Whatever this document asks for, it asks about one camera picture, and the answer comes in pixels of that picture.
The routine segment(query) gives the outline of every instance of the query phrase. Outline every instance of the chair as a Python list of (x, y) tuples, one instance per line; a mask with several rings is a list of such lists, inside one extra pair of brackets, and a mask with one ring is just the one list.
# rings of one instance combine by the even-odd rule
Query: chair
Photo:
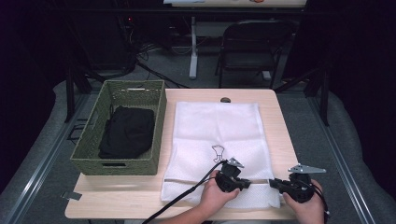
[(282, 47), (290, 40), (294, 29), (293, 23), (279, 20), (239, 21), (229, 26), (224, 31), (216, 68), (219, 88), (223, 70), (226, 70), (272, 71), (272, 89)]

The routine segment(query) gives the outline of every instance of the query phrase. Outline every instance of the white mesh fabric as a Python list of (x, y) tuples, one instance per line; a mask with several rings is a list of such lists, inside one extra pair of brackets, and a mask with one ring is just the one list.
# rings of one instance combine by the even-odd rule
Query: white mesh fabric
[[(215, 145), (224, 147), (222, 153), (212, 148)], [(218, 154), (227, 160), (235, 157), (245, 165), (240, 168), (238, 177), (261, 183), (252, 183), (249, 189), (243, 189), (226, 207), (280, 206), (278, 191), (262, 183), (274, 177), (257, 104), (177, 103), (172, 154), (163, 179), (162, 201), (172, 201), (200, 181), (216, 164)], [(183, 200), (198, 203), (203, 187)]]

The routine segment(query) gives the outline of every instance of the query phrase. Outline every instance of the hand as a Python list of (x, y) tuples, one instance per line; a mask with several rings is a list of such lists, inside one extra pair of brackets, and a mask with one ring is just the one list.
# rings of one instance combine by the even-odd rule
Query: hand
[(217, 170), (210, 174), (209, 181), (205, 183), (204, 191), (202, 192), (201, 202), (197, 205), (209, 217), (216, 214), (228, 201), (236, 198), (240, 189), (235, 189), (232, 192), (223, 192), (216, 183), (215, 176)]
[[(316, 185), (320, 190), (322, 186), (316, 180), (311, 180), (312, 184)], [(319, 224), (324, 223), (324, 205), (319, 196), (314, 193), (314, 196), (305, 203), (297, 203), (288, 193), (283, 193), (283, 198), (286, 204), (296, 213), (297, 219), (301, 224)]]

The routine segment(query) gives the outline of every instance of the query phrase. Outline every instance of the person's left hand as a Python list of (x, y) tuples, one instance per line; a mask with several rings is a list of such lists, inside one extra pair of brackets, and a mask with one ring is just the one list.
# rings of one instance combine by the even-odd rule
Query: person's left hand
[(204, 191), (202, 192), (201, 202), (197, 205), (210, 215), (217, 213), (228, 201), (238, 196), (240, 189), (235, 189), (232, 192), (223, 192), (216, 183), (215, 176), (218, 170), (210, 174), (210, 179), (205, 183)]

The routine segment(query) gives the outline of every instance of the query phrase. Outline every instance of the chair backrest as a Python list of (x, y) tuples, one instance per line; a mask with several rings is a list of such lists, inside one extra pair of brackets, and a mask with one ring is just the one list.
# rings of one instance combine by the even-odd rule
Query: chair backrest
[(250, 20), (239, 21), (229, 26), (223, 35), (223, 47), (233, 42), (263, 41), (267, 44), (283, 44), (294, 33), (295, 26), (289, 21)]

